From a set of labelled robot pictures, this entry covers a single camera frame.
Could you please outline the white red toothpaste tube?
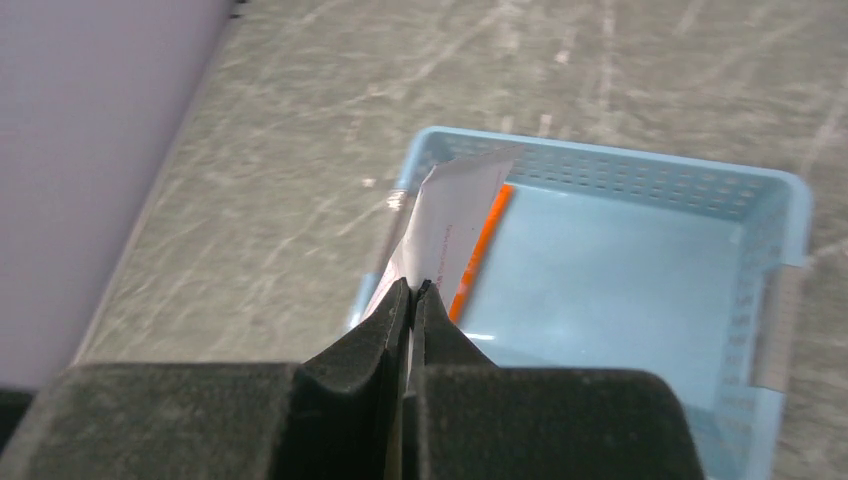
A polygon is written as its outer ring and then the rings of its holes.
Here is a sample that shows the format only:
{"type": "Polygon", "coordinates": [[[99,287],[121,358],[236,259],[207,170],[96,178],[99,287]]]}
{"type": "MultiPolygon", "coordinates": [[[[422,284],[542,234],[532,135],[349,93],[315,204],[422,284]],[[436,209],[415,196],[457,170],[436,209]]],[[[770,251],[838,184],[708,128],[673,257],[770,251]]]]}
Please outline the white red toothpaste tube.
{"type": "Polygon", "coordinates": [[[413,290],[431,282],[445,308],[452,307],[492,205],[522,153],[522,146],[510,145],[429,171],[360,320],[376,310],[401,278],[413,290]]]}

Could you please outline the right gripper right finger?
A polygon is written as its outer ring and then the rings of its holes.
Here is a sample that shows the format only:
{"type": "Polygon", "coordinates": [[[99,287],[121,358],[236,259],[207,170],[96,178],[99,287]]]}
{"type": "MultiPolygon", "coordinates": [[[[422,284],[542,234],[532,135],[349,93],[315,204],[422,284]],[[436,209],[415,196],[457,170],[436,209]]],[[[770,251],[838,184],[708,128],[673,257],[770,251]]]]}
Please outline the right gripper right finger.
{"type": "Polygon", "coordinates": [[[701,479],[684,409],[633,369],[500,367],[425,282],[409,316],[407,479],[701,479]]]}

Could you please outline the light blue plastic basket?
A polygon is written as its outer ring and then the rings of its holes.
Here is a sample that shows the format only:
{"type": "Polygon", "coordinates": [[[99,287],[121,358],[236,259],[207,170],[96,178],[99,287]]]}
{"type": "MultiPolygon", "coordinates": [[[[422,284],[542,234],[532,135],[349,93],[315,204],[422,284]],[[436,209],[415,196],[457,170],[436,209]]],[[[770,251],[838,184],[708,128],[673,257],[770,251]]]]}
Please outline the light blue plastic basket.
{"type": "Polygon", "coordinates": [[[767,168],[430,127],[389,198],[360,322],[437,164],[519,149],[461,329],[503,366],[631,368],[680,399],[709,479],[773,475],[813,216],[767,168]]]}

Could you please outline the orange capped toothpaste tube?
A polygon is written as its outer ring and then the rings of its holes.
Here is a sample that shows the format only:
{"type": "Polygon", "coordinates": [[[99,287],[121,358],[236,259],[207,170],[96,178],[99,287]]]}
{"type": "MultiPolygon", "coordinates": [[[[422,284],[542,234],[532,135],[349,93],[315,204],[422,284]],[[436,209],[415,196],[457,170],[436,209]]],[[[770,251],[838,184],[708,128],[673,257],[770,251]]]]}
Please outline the orange capped toothpaste tube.
{"type": "Polygon", "coordinates": [[[465,307],[471,299],[473,288],[483,267],[488,247],[496,236],[497,228],[510,204],[514,190],[515,188],[509,184],[504,184],[501,187],[481,228],[480,236],[461,278],[449,311],[449,318],[455,325],[460,323],[465,307]]]}

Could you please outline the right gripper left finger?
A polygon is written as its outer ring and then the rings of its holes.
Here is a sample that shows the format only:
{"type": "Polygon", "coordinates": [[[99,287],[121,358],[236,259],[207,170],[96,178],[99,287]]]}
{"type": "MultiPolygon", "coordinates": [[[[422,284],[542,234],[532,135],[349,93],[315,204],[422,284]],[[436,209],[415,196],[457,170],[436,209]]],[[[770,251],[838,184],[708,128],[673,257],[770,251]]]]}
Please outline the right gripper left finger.
{"type": "Polygon", "coordinates": [[[378,479],[411,291],[305,363],[99,363],[34,399],[5,479],[378,479]]]}

